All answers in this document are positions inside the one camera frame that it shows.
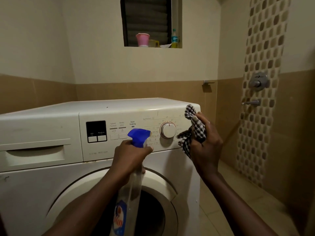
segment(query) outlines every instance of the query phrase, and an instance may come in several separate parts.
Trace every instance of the faucet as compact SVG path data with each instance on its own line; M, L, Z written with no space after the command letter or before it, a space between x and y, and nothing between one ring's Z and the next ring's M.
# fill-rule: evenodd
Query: faucet
M242 105L254 105L254 106L260 106L261 100L253 100L253 101L249 101L249 102L243 102Z

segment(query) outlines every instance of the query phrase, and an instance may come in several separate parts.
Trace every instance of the plastic bottle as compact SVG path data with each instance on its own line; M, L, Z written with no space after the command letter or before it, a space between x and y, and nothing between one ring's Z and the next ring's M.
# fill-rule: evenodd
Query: plastic bottle
M128 136L132 138L132 145L144 147L151 131L134 128ZM128 183L119 192L114 211L114 219L110 236L133 236L135 233L138 207L141 194L142 165L130 175Z
M176 29L172 32L172 48L178 48L178 36L176 35Z

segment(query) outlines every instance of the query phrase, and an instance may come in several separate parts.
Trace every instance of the checkered cloth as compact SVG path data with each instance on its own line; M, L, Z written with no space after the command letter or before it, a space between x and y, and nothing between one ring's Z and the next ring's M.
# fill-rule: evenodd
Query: checkered cloth
M203 143L206 140L206 127L196 116L196 111L194 107L189 104L185 110L185 118L191 120L191 127L178 134L177 138L182 138L178 144L181 146L185 154L190 158L190 144L191 144L191 136L192 136L192 127L194 127L194 133L196 136L196 140L200 143Z

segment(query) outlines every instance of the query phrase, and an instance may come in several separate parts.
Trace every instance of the pink cup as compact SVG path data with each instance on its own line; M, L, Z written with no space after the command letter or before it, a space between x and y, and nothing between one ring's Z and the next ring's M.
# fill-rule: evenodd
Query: pink cup
M139 47L148 47L150 35L146 33L138 33L136 35Z

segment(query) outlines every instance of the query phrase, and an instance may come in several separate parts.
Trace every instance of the white washing machine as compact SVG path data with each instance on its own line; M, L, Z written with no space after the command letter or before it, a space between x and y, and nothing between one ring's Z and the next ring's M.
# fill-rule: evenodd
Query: white washing machine
M154 147L143 163L135 235L199 235L200 177L175 136L191 125L186 105L163 98L84 101L0 115L0 214L8 236L41 235L61 220L106 174L115 147L134 127L150 130ZM114 203L93 235L109 233Z

